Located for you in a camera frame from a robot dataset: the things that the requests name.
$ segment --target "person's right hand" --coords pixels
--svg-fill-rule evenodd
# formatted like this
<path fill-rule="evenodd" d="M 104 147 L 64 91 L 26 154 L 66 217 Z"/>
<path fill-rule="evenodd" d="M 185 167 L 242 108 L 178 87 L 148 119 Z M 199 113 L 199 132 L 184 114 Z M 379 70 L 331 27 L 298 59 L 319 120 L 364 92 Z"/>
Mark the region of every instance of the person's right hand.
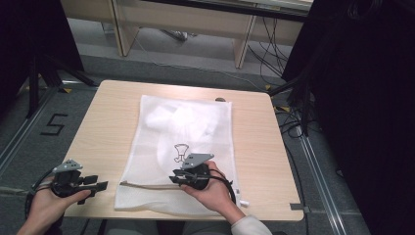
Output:
<path fill-rule="evenodd" d="M 220 171 L 215 162 L 206 161 L 205 164 L 209 169 Z M 210 171 L 210 175 L 222 178 L 222 175 L 214 170 Z M 234 224 L 245 216 L 244 213 L 232 202 L 225 184 L 217 179 L 211 178 L 204 190 L 197 190 L 184 184 L 180 187 L 187 194 L 195 197 L 207 209 L 222 214 L 231 224 Z"/>

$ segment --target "person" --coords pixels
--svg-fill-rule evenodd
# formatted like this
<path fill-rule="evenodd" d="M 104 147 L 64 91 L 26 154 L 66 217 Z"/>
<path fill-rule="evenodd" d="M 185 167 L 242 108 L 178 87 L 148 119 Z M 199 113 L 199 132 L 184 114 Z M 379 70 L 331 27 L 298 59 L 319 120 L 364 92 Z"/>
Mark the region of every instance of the person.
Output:
<path fill-rule="evenodd" d="M 207 161 L 206 164 L 209 169 L 213 169 L 210 172 L 211 175 L 222 177 L 215 162 Z M 188 222 L 184 226 L 183 234 L 272 234 L 262 222 L 252 215 L 245 215 L 232 202 L 228 189 L 221 181 L 211 179 L 204 190 L 196 190 L 187 185 L 181 185 L 180 188 L 196 198 L 207 209 L 218 212 L 227 220 L 227 222 Z M 67 198 L 59 198 L 50 189 L 38 191 L 33 199 L 27 221 L 18 235 L 45 233 L 71 204 L 87 198 L 89 194 L 90 191 L 85 190 Z M 157 234 L 157 227 L 155 223 L 148 220 L 109 220 L 106 234 Z"/>

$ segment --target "hand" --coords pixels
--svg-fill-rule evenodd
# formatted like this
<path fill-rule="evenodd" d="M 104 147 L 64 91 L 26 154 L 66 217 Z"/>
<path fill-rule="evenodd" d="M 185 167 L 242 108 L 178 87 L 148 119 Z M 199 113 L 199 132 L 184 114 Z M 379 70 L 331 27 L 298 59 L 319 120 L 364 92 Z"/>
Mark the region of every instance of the hand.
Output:
<path fill-rule="evenodd" d="M 27 221 L 18 234 L 45 233 L 70 205 L 87 198 L 90 194 L 90 190 L 83 190 L 69 197 L 60 198 L 50 189 L 38 191 L 31 203 Z"/>
<path fill-rule="evenodd" d="M 220 171 L 215 162 L 206 161 L 205 164 L 209 169 Z M 222 175 L 214 170 L 210 171 L 210 175 L 222 178 Z M 184 184 L 180 187 L 187 194 L 193 196 L 201 202 L 207 209 L 222 214 L 231 224 L 234 224 L 245 216 L 244 213 L 232 202 L 225 184 L 217 179 L 210 179 L 204 190 L 197 190 Z"/>

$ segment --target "floor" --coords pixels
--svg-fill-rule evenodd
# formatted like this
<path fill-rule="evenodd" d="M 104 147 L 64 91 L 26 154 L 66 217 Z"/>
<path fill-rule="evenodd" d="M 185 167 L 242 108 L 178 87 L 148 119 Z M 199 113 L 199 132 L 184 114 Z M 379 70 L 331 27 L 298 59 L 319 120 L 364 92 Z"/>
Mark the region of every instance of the floor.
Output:
<path fill-rule="evenodd" d="M 273 88 L 285 82 L 274 71 L 262 66 L 251 51 L 247 53 L 244 66 L 235 69 L 232 40 L 228 38 L 191 35 L 189 32 L 188 39 L 181 42 L 158 29 L 141 28 L 128 56 L 120 57 L 110 25 L 72 19 L 69 19 L 69 24 L 85 66 L 85 74 L 97 81 L 110 78 L 257 92 L 265 92 L 266 85 Z M 262 58 L 262 47 L 266 48 L 268 44 L 251 42 L 250 46 Z M 279 49 L 289 57 L 292 48 L 279 46 Z M 277 67 L 275 57 L 268 54 L 263 58 L 277 70 L 281 69 Z M 62 79 L 76 82 L 64 72 Z M 43 173 L 42 168 L 62 161 L 95 94 L 94 89 L 83 84 L 70 83 L 67 87 L 72 88 L 70 94 L 53 94 L 8 167 L 0 172 L 0 234 L 15 234 L 19 229 L 23 223 L 21 212 L 24 196 L 21 191 L 26 190 Z M 274 106 L 287 107 L 288 95 L 289 92 L 278 95 L 272 103 Z M 26 102 L 27 90 L 23 90 L 8 115 L 0 120 L 1 149 L 7 148 L 14 133 L 24 122 Z M 53 141 L 50 137 L 39 135 L 45 131 L 45 123 L 50 116 L 59 113 L 69 114 L 70 121 L 67 121 L 69 124 L 65 131 Z M 336 172 L 335 158 L 318 121 L 309 125 L 310 134 L 303 139 L 296 138 L 299 135 L 297 128 L 287 130 L 290 121 L 295 121 L 293 116 L 277 111 L 276 117 L 287 144 L 306 217 L 299 222 L 265 221 L 265 224 L 273 232 L 283 231 L 289 235 L 370 234 L 346 183 Z M 306 153 L 307 148 L 311 149 L 311 156 Z M 63 230 L 64 234 L 96 234 L 100 224 L 100 219 L 66 218 Z"/>

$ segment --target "white small object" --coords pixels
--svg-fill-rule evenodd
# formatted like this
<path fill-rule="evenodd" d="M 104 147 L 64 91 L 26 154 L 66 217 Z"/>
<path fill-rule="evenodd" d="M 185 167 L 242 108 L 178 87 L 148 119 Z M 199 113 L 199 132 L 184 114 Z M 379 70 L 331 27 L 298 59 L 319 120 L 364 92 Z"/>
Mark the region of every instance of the white small object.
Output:
<path fill-rule="evenodd" d="M 241 204 L 242 207 L 247 208 L 250 205 L 250 202 L 248 201 L 243 201 L 240 200 L 239 203 Z"/>

